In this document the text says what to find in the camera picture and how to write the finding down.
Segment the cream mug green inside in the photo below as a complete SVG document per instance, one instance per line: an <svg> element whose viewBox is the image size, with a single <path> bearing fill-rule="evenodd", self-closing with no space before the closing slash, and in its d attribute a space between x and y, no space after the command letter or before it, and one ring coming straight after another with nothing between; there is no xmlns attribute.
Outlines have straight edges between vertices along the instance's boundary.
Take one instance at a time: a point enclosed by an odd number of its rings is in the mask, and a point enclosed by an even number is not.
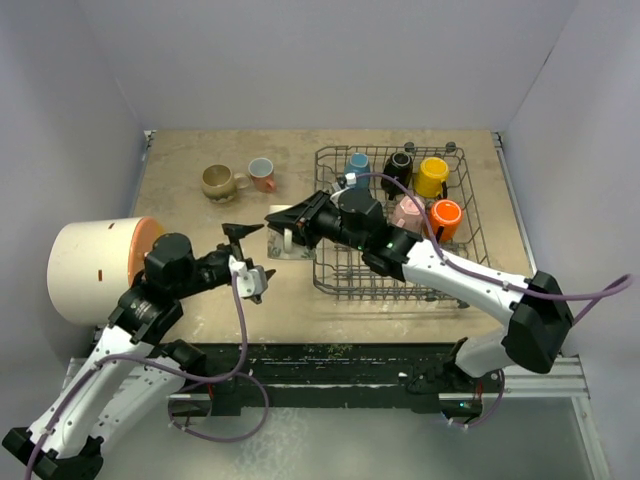
<svg viewBox="0 0 640 480"><path fill-rule="evenodd" d="M272 260L314 260L315 250L296 244L293 232L285 229L282 233L268 228L267 257Z"/></svg>

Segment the salmon pink ribbed mug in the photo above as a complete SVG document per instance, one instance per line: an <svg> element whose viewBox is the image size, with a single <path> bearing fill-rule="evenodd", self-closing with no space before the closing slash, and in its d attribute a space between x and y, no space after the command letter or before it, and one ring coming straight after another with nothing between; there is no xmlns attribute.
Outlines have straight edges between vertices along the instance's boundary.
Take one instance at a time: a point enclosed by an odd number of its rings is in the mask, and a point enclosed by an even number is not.
<svg viewBox="0 0 640 480"><path fill-rule="evenodd" d="M248 165L249 177L254 187L262 193L274 193L276 191L274 172L274 164L267 158L253 159Z"/></svg>

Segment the beige stoneware mug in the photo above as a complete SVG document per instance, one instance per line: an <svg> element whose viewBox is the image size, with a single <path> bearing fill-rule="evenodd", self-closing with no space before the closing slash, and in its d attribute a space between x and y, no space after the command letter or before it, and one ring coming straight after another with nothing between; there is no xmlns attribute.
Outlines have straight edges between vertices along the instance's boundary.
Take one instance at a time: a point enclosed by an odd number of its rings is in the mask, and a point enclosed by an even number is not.
<svg viewBox="0 0 640 480"><path fill-rule="evenodd" d="M251 185L251 179L243 173L234 173L229 167L215 164L202 172L201 190L213 203L223 204L233 200L237 192Z"/></svg>

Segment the pale pink faceted mug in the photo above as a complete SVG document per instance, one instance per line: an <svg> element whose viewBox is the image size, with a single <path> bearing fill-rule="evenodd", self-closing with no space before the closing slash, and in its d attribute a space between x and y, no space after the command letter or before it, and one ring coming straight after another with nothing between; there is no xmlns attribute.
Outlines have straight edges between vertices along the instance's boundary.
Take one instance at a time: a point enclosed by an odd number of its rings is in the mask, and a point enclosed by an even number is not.
<svg viewBox="0 0 640 480"><path fill-rule="evenodd" d="M425 203L420 197L416 197L416 202L414 202L409 196L404 195L396 205L390 222L397 227L421 235L424 228L424 218L420 213L420 208L425 209Z"/></svg>

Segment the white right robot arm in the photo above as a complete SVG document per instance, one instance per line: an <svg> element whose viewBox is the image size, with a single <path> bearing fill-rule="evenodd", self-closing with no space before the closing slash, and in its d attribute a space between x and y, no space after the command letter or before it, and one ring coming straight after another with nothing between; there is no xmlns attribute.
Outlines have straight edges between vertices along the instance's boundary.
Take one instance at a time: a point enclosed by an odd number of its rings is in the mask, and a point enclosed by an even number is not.
<svg viewBox="0 0 640 480"><path fill-rule="evenodd" d="M573 316L553 276L537 272L526 278L442 252L438 244L390 223L380 202L364 189L346 189L338 197L318 191L265 220L269 229L289 233L296 245L313 248L327 239L350 247L382 277L432 288L497 320L500 328L454 345L444 376L456 391L467 391L480 377L510 365L548 373L572 327Z"/></svg>

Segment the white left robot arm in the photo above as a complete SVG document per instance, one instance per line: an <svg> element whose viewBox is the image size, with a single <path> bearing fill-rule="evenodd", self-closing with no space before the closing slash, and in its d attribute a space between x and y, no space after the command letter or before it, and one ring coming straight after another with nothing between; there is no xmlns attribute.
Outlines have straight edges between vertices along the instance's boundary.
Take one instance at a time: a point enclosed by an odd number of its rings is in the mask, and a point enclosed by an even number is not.
<svg viewBox="0 0 640 480"><path fill-rule="evenodd" d="M110 314L99 343L67 389L31 426L13 428L4 437L3 447L24 464L26 478L96 477L103 465L101 448L106 437L91 431L106 418L104 408L135 365L159 370L184 392L245 375L248 332L244 319L239 321L240 356L227 373L208 375L206 355L183 340L163 347L169 359L166 364L149 355L182 317L184 298L228 285L236 303L261 302L274 273L245 257L241 247L242 239L260 228L258 224L223 224L227 243L201 258L194 256L189 238L181 233L166 233L154 241L142 269Z"/></svg>

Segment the blue mug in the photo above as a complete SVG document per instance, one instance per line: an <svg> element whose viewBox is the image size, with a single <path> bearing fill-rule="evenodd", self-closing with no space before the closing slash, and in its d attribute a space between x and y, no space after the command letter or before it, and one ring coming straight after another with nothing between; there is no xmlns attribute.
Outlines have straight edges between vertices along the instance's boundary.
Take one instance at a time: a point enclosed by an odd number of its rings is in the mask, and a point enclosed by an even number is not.
<svg viewBox="0 0 640 480"><path fill-rule="evenodd" d="M371 171L369 158L366 154L356 152L351 155L350 159L346 162L344 168L344 174L353 173L358 178L356 179L356 187L360 189L369 189L370 178L362 177L360 174L369 173Z"/></svg>

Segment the black mug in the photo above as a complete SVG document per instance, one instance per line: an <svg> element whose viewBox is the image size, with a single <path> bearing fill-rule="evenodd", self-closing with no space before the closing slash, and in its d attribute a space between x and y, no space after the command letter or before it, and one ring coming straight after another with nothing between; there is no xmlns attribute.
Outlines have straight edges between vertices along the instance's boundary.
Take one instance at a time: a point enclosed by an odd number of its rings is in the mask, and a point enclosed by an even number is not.
<svg viewBox="0 0 640 480"><path fill-rule="evenodd" d="M394 178L404 187L408 187L411 181L412 170L412 157L404 151L397 151L387 159L383 174L387 177ZM397 195L402 193L402 190L395 183L386 178L381 180L381 188L390 201L393 201Z"/></svg>

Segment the yellow mug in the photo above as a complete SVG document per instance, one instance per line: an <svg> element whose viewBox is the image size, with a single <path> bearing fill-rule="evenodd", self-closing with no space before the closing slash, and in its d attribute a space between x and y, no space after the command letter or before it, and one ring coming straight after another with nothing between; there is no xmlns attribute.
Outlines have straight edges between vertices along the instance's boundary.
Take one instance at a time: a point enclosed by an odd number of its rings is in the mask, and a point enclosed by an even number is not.
<svg viewBox="0 0 640 480"><path fill-rule="evenodd" d="M414 191L424 198L446 199L449 174L449 166L445 160L439 157L428 157L420 163L414 176Z"/></svg>

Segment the orange mug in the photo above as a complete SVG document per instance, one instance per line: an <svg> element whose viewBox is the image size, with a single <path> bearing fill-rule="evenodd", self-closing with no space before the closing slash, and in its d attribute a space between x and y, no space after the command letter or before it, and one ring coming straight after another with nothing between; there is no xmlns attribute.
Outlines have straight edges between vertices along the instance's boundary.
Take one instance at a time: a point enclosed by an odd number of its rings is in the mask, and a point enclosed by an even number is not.
<svg viewBox="0 0 640 480"><path fill-rule="evenodd" d="M438 243L452 240L463 220L463 210L453 200L441 199L430 207L429 225Z"/></svg>

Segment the white cylinder with striped lid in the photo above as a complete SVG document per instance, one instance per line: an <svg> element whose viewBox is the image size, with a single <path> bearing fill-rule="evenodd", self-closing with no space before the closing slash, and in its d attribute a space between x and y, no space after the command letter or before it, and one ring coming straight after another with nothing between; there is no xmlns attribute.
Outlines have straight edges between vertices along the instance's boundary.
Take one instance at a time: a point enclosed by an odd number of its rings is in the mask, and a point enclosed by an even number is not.
<svg viewBox="0 0 640 480"><path fill-rule="evenodd" d="M165 232L153 217L66 225L56 237L47 266L47 288L68 322L99 326L144 267L144 257Z"/></svg>

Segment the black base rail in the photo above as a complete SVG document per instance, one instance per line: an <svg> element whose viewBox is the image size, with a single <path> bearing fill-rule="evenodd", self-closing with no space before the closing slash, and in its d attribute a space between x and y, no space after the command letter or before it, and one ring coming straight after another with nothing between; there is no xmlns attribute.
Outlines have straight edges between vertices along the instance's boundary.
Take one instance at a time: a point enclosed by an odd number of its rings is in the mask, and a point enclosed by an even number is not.
<svg viewBox="0 0 640 480"><path fill-rule="evenodd" d="M450 343L255 343L237 377L188 384L169 399L178 417L237 416L245 407L405 409L477 418L502 388L498 371L479 379L448 370Z"/></svg>

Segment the aluminium frame rail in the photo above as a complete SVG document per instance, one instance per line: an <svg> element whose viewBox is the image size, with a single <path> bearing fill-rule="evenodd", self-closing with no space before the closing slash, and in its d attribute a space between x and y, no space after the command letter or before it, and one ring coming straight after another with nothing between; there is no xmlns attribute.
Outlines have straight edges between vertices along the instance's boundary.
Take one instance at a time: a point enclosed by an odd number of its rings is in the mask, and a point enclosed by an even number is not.
<svg viewBox="0 0 640 480"><path fill-rule="evenodd" d="M78 374L85 359L72 358L66 371L65 378L62 383L61 391L65 390ZM134 367L129 376L122 382L121 386L116 391L115 395L123 393L126 389L133 386L149 386L155 383L152 378L162 378L162 373L158 374L144 374L143 367ZM552 369L548 375L539 375L533 373L526 373L524 369L520 367L511 366L505 369L505 381L503 388L503 399L507 397L513 398L588 398L589 391L587 387L586 379L582 373L582 366L577 358L574 359L560 359L560 365ZM338 384L273 384L268 385L266 380L261 380L265 389L270 387L273 389L284 389L287 393L290 390L330 390L330 389L347 389L347 388L359 388L359 389L382 389L387 387L402 387L400 384L360 384L360 385L338 385ZM500 391L500 386L490 387L489 380L482 380L483 393L482 399L497 398ZM439 398L444 400L452 399L471 399L473 393L439 393Z"/></svg>

